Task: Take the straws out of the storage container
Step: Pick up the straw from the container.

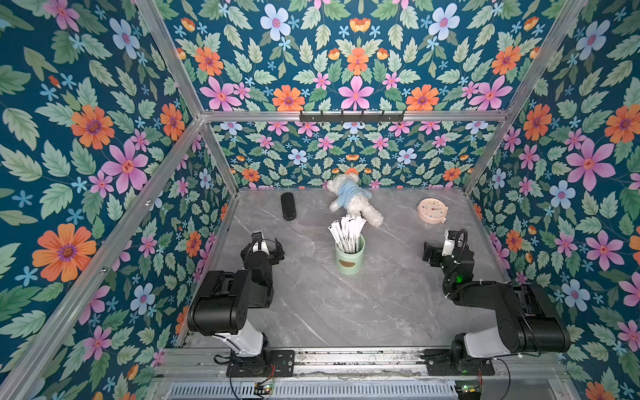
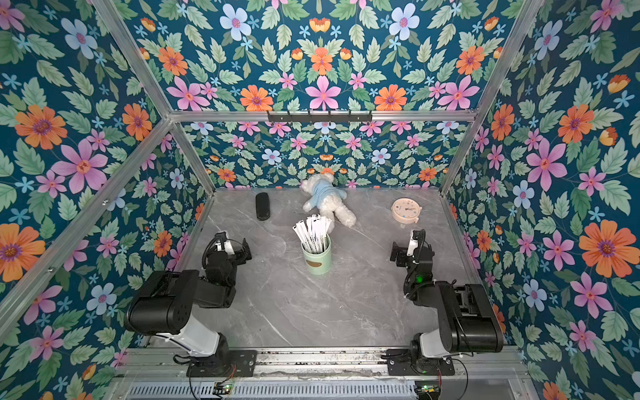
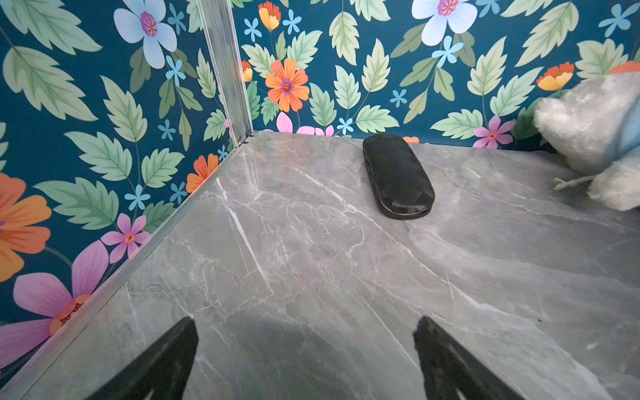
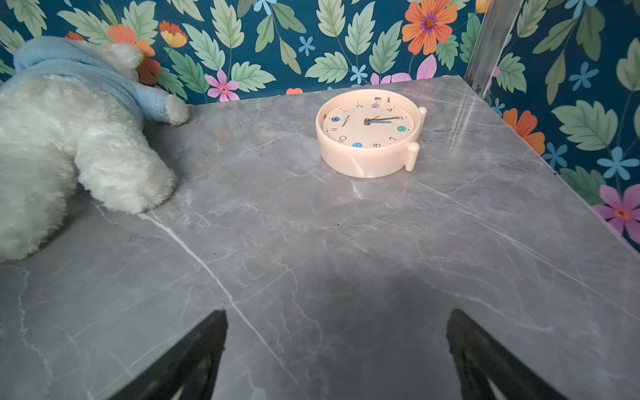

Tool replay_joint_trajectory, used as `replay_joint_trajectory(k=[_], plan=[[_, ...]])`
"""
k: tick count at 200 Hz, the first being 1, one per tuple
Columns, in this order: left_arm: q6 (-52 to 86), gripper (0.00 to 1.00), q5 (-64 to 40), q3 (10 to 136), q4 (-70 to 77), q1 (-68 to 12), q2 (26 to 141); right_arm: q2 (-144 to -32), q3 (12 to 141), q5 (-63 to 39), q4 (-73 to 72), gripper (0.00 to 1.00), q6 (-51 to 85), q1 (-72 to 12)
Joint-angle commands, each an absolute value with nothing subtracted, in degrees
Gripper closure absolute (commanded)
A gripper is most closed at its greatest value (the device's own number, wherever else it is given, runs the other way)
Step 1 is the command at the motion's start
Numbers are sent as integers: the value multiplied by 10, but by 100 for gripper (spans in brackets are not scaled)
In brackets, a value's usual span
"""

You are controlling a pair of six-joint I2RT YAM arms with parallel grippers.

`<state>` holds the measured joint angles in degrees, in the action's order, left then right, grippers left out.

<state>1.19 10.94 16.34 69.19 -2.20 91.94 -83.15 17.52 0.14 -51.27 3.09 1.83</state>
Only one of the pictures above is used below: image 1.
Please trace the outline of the green metal straw cup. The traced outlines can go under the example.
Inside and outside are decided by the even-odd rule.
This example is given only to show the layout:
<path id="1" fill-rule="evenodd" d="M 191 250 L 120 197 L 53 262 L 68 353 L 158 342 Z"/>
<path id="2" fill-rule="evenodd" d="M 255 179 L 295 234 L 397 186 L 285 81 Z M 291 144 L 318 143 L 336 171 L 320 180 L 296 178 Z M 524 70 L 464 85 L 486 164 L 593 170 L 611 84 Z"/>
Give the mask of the green metal straw cup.
<path id="1" fill-rule="evenodd" d="M 345 253 L 336 244 L 335 260 L 338 271 L 348 276 L 357 274 L 363 266 L 365 247 L 366 241 L 363 235 L 360 235 L 358 251 L 356 253 Z"/>

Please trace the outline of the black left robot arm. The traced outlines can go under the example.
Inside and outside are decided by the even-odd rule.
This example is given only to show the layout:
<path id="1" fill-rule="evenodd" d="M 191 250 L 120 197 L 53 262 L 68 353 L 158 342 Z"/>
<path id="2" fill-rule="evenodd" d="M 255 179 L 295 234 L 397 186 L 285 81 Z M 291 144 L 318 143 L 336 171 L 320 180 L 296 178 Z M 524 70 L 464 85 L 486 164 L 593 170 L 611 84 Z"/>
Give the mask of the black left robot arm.
<path id="1" fill-rule="evenodd" d="M 222 341 L 238 358 L 266 358 L 267 336 L 251 325 L 248 311 L 270 308 L 273 266 L 284 260 L 285 251 L 279 240 L 258 231 L 240 256 L 238 271 L 205 275 L 188 312 L 188 329 Z"/>

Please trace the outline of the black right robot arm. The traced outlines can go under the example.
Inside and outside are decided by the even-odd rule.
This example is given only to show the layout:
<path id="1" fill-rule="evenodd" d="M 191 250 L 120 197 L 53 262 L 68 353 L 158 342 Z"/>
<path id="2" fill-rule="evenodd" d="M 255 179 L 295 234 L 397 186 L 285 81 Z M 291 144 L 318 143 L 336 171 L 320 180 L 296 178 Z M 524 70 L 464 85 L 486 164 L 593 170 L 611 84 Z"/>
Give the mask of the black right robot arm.
<path id="1" fill-rule="evenodd" d="M 457 335 L 448 352 L 451 361 L 569 350 L 566 324 L 540 286 L 474 278 L 474 252 L 465 229 L 446 231 L 440 248 L 425 243 L 423 261 L 443 272 L 445 298 L 460 307 L 490 310 L 496 318 L 491 328 Z"/>

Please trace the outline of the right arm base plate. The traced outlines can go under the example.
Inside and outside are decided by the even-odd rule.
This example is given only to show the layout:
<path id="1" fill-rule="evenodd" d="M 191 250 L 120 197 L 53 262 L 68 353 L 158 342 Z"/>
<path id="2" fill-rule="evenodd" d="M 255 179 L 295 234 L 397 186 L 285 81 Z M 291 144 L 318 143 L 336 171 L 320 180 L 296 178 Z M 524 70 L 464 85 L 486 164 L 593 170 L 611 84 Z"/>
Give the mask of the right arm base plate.
<path id="1" fill-rule="evenodd" d="M 488 358 L 470 358 L 465 352 L 425 349 L 421 355 L 430 376 L 494 376 L 495 369 Z"/>

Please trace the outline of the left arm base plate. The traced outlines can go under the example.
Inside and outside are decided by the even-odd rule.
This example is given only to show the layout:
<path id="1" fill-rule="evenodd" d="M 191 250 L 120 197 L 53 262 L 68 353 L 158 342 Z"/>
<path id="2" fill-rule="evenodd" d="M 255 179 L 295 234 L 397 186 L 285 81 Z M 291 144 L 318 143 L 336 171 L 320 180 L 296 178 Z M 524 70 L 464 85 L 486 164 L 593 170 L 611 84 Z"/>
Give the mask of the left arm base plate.
<path id="1" fill-rule="evenodd" d="M 232 356 L 226 375 L 228 378 L 290 378 L 295 356 L 293 350 L 265 350 L 248 358 Z"/>

